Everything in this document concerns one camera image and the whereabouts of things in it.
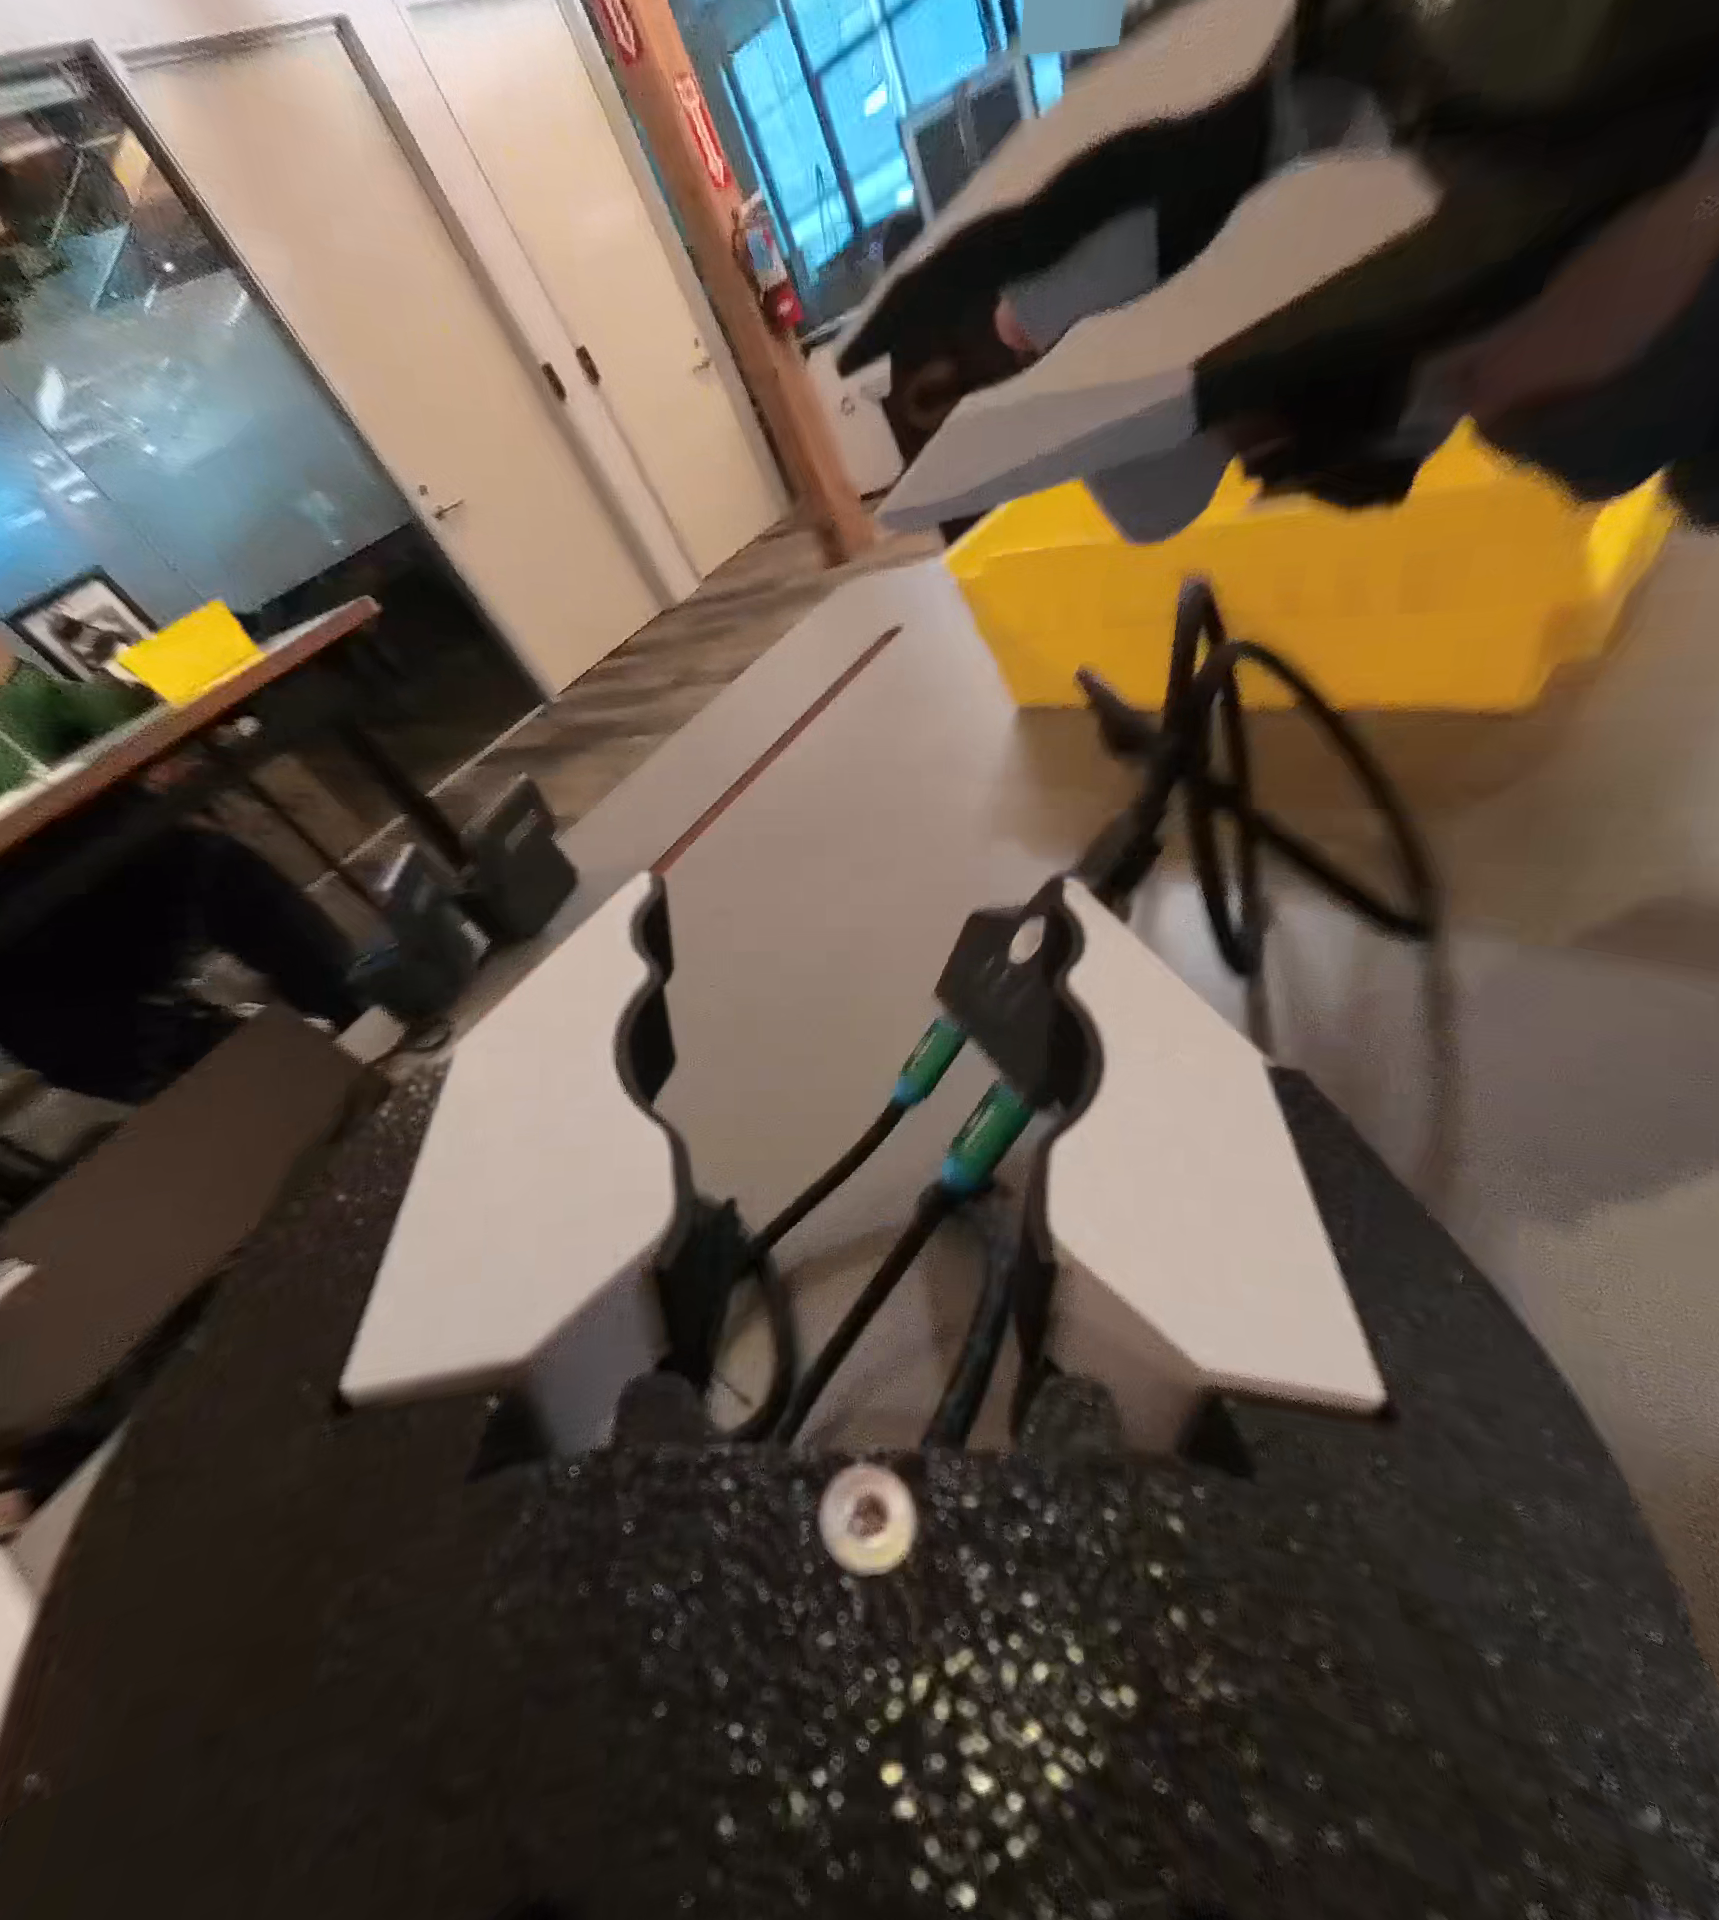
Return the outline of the white double door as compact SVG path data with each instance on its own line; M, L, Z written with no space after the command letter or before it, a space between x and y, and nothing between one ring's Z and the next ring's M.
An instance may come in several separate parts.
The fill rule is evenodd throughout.
M785 519L791 495L587 6L409 14L583 378L711 581Z

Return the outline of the large yellow storage bin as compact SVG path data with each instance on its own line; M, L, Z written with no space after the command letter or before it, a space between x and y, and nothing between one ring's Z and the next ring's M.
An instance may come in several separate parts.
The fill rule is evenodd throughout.
M1461 419L1389 507L1261 493L1231 466L1197 522L1147 544L1065 483L991 511L945 563L1019 708L1079 706L1081 666L1155 706L1179 587L1203 575L1231 637L1335 708L1513 714L1611 648L1675 524L1663 476L1585 502Z

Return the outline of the glass partition window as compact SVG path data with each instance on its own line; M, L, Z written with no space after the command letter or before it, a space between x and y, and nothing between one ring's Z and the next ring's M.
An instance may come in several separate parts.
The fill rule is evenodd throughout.
M0 71L0 626L92 567L156 630L224 601L258 641L375 599L341 654L429 780L541 706L290 331L64 57Z

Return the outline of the fire extinguisher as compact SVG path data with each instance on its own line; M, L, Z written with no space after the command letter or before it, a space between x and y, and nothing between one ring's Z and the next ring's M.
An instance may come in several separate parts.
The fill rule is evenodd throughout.
M745 193L733 216L733 245L771 333L793 338L803 308L767 193Z

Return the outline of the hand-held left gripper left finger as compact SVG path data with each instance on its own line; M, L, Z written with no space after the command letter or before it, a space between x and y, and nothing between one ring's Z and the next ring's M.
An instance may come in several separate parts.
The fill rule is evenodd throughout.
M625 880L457 1043L341 1373L349 1407L511 1393L611 1412L669 1347L655 1266L687 1227L671 917Z

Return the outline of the framed marker tag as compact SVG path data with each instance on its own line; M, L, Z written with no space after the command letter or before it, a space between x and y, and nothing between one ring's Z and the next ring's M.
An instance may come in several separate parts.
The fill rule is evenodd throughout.
M62 677L144 686L126 654L156 631L156 622L104 567L32 596L4 624Z

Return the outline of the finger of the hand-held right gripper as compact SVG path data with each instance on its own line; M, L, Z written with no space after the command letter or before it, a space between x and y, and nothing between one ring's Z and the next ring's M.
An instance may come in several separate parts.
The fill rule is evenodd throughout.
M1421 227L1437 179L1405 151L1337 148L1251 187L1207 248L1135 299L1077 318L1031 368L965 395L879 502L933 530L1065 481L1099 481L1135 542L1187 526L1233 459L1203 419L1203 360Z
M1303 153L1339 3L1175 3L1089 59L889 265L841 372L913 372L987 326L1027 363L1179 275Z

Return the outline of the black hard case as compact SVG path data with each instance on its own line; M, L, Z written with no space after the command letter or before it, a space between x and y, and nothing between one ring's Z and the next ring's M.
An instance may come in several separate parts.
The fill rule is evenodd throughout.
M377 913L381 933L353 951L349 988L409 1029L445 1020L485 951L451 876L421 846L405 846L381 876Z
M461 901L497 948L545 933L579 888L579 869L557 843L555 815L529 776L511 780L461 841Z

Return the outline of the long brown-edged table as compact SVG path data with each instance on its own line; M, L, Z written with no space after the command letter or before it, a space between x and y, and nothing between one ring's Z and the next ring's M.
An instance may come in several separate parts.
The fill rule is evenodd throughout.
M343 601L274 635L254 660L194 699L156 706L98 736L80 754L38 769L0 797L0 859L184 754L196 756L200 765L174 782L170 802L196 807L222 791L242 790L260 806L274 807L260 780L264 765L298 754L314 737L331 737L387 795L391 817L449 876L465 874L469 857L461 828L365 724L353 677L341 660L343 645L379 614L379 603L369 596Z

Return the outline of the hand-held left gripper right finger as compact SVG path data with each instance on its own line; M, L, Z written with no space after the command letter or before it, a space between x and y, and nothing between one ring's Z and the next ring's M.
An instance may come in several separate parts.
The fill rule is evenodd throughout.
M1045 1120L1043 1357L1137 1452L1207 1401L1389 1403L1265 1055L1079 880L1013 930L1013 1092Z

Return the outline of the computer monitor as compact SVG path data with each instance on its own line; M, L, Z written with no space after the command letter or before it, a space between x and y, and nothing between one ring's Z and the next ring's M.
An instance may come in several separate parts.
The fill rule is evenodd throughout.
M1033 113L1027 62L993 59L905 115L901 148L921 220L931 223Z

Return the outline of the small yellow bin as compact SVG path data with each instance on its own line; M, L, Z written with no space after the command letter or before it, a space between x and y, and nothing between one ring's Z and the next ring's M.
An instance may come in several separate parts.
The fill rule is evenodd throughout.
M242 617L216 597L122 645L110 671L160 702L182 708L246 671L260 658L262 648Z

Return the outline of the exterior window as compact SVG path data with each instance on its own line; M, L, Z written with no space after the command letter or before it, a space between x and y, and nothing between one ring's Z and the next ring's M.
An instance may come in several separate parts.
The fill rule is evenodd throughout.
M1015 56L1019 3L749 2L687 15L701 80L727 112L807 304L839 312L881 232L937 205L909 139L947 107L1015 90L1043 112L1077 56Z

